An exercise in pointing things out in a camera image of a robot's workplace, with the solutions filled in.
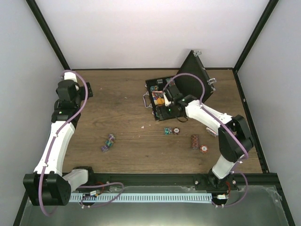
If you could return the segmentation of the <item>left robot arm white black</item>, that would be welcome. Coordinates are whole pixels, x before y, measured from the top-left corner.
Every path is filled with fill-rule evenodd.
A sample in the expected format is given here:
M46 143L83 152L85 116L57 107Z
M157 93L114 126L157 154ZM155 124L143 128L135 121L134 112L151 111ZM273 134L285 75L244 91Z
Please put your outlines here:
M90 167L77 167L63 174L65 154L73 136L81 112L87 100L93 96L91 86L75 71L65 70L58 83L51 116L51 130L43 155L33 173L26 174L23 185L34 206L64 206L71 193L82 186L91 190L96 178L90 175Z

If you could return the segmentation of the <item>striped chip roll by arm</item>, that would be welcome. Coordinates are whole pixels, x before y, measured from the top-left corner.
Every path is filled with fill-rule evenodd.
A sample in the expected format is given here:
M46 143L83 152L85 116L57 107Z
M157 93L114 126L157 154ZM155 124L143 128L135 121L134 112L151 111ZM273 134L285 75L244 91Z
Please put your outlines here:
M217 137L217 136L218 136L218 134L217 134L214 130L212 130L211 128L209 128L209 127L206 127L206 131L207 131L211 136L213 136L213 137Z

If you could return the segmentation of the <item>black poker set case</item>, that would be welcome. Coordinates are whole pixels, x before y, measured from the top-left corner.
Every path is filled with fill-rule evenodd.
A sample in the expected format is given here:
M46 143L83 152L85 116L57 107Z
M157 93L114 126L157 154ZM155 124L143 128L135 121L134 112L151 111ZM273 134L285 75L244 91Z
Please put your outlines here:
M186 59L184 60L182 66L180 67L178 74L181 73L191 73L196 75L199 79L202 80L205 87L205 93L202 98L202 101L205 102L215 91L214 83L217 82L215 78L210 78L207 71L205 70L200 58L200 52L191 50ZM154 119L156 121L164 121L167 119L159 119L157 117L157 106L155 105L152 94L150 91L151 86L159 86L159 91L162 91L164 86L168 84L169 87L175 85L181 94L184 97L188 95L192 95L197 99L200 99L202 95L202 86L200 82L188 75L183 75L175 78L173 81L170 81L171 77L162 77L157 79L149 79L145 81L145 87L147 89L147 93L150 96L150 107L152 108L152 112L154 114Z

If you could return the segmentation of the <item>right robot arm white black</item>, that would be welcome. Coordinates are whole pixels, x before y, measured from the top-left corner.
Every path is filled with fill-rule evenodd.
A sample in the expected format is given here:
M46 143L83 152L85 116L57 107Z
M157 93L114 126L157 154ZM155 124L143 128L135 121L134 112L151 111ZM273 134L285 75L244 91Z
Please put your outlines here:
M167 114L197 120L217 135L221 155L209 170L208 183L215 190L221 189L235 166L248 159L248 152L254 146L245 118L221 113L192 95L184 96L175 85L160 91L159 97L164 99Z

